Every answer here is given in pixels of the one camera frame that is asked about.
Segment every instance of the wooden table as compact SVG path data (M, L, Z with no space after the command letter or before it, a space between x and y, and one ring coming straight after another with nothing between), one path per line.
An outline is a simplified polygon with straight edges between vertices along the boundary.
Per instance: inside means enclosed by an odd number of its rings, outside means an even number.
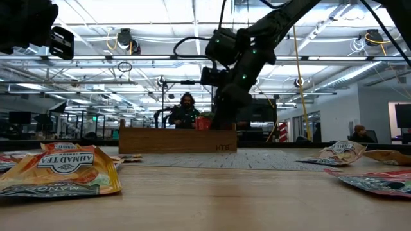
M283 150L305 156L313 150ZM345 172L395 171L362 158ZM406 230L411 201L321 172L123 166L121 194L0 200L0 230Z

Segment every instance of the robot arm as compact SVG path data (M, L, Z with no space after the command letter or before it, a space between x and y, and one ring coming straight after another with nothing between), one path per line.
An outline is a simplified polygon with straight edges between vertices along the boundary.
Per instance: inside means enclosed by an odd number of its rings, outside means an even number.
M224 74L223 80L214 84L214 86L217 85L218 90L215 97L215 116L211 125L212 129L220 129L225 127L226 123L234 122L238 109L251 102L252 98L248 92L256 83L262 68L266 63L275 64L274 49L292 26L319 2L320 0L291 0L283 4L278 10L273 10L265 15L254 25L246 29L239 29L237 34L225 28L214 31L214 35L205 49L205 54L219 61L222 65L235 65L227 74ZM402 36L411 43L411 30L406 26L407 20L403 19L411 12L411 1L378 0L378 2L387 7ZM203 73L207 73L207 77L212 79L215 79L215 76L221 77L221 72L217 70L206 69L203 70Z

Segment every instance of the ceiling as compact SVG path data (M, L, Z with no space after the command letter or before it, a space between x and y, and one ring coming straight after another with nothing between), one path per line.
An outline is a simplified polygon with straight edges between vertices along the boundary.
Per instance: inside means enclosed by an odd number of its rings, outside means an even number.
M59 6L55 26L62 26L76 36L76 56L125 55L128 51L116 46L116 34L121 28L130 28L133 38L141 46L142 55L170 55L174 45L188 36L210 37L218 27L222 0L54 0ZM380 46L365 46L363 38L356 41L359 35L364 36L368 29L379 29L372 15L360 5L339 5L338 0L324 0L300 19L296 25L297 47L299 56L382 56ZM387 11L373 1L369 1L376 13L397 39L402 38L390 19ZM223 27L239 28L253 24L270 11L259 1L228 0L225 5ZM335 20L330 15L340 14ZM277 56L295 55L293 29L290 38L285 38L275 49ZM183 43L178 52L184 55L204 54L207 42L190 40ZM391 45L386 44L387 51ZM47 49L31 47L18 50L15 55L48 55ZM138 94L116 94L102 97L101 94L78 96L72 94L54 94L58 99L81 99L82 103L71 101L70 104L81 107L89 105L142 107L152 113L161 107L161 88L157 84L159 77L166 81L196 80L199 81L201 68L211 66L209 62L198 60L133 60L130 72L122 73L118 69L120 60L83 60L67 62L63 60L22 61L12 60L3 63L4 71L12 72L0 76L3 81L47 81L52 85L41 85L39 89L32 85L12 85L14 91L41 90L51 92L63 91L107 91L107 92L141 92ZM301 62L300 72L305 80L304 88L310 89L327 82L332 76L352 66L363 65L365 61L334 60L333 62ZM293 86L298 78L298 68L294 61L278 62L277 65L266 65L262 69L256 86L252 91L259 92L296 92ZM84 81L72 87L62 84L64 81ZM195 98L200 110L209 110L211 87L176 84L168 89L173 92L197 92ZM175 99L165 95L166 105L178 103L180 94ZM287 102L289 96L283 96Z

